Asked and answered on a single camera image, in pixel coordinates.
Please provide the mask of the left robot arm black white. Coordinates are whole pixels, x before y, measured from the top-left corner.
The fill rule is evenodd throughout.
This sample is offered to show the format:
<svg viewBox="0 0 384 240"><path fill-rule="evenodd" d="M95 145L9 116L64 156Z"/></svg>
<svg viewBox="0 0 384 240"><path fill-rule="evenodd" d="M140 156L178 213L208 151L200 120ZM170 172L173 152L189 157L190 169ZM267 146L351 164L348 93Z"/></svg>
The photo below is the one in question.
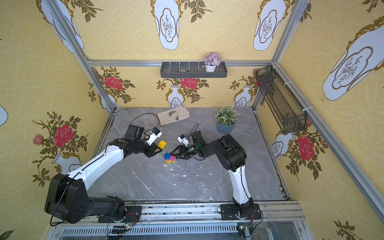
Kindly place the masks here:
<svg viewBox="0 0 384 240"><path fill-rule="evenodd" d="M144 154L151 158L162 152L155 143L162 136L157 127L151 130L147 140L142 139L144 129L129 125L122 138L107 144L106 148L85 165L70 173L57 174L51 180L45 203L45 212L62 222L75 224L85 217L106 216L121 222L127 215L125 201L114 196L89 197L92 184L113 165L132 154Z"/></svg>

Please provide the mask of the yellow curved lego brick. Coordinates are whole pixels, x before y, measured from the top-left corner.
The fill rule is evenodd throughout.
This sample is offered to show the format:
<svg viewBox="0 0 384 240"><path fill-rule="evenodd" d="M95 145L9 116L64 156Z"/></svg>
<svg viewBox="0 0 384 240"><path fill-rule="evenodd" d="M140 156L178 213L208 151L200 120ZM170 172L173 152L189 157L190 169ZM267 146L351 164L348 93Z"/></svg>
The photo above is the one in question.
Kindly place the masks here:
<svg viewBox="0 0 384 240"><path fill-rule="evenodd" d="M167 145L167 142L165 142L164 140L160 141L158 144L159 148L162 150L166 147L166 145Z"/></svg>

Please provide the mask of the pink lego brick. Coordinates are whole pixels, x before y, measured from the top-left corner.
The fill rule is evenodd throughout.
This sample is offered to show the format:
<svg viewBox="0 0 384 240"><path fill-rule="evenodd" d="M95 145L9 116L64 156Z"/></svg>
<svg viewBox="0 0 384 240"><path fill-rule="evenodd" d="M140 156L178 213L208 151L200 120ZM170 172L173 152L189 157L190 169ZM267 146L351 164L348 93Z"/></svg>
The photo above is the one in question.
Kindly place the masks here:
<svg viewBox="0 0 384 240"><path fill-rule="evenodd" d="M176 159L175 156L170 156L170 159L169 159L170 162L174 162L174 161L176 161L176 160L177 160L177 159Z"/></svg>

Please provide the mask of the blue lego brick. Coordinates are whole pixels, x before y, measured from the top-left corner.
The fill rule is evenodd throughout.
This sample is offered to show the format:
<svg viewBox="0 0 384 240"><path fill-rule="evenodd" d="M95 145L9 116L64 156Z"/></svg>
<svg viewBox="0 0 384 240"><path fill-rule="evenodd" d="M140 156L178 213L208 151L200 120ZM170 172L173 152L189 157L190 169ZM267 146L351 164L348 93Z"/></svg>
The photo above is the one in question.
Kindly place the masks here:
<svg viewBox="0 0 384 240"><path fill-rule="evenodd" d="M166 154L164 154L164 158L165 158L165 160L170 160L171 156L169 153L166 153Z"/></svg>

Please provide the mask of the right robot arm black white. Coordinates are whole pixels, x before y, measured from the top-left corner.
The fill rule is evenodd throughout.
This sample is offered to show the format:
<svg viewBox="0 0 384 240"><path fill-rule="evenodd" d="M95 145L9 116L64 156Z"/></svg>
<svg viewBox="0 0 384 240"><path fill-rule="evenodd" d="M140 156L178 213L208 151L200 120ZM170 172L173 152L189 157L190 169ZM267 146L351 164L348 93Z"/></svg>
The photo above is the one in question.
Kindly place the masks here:
<svg viewBox="0 0 384 240"><path fill-rule="evenodd" d="M217 157L229 173L233 188L233 209L226 212L225 208L221 207L222 218L232 215L241 220L262 220L264 215L259 205L254 203L248 189L245 173L247 153L244 148L230 134L209 143L206 143L200 131L193 132L190 136L192 143L177 146L170 152L170 156L181 160L194 158L198 161L210 156Z"/></svg>

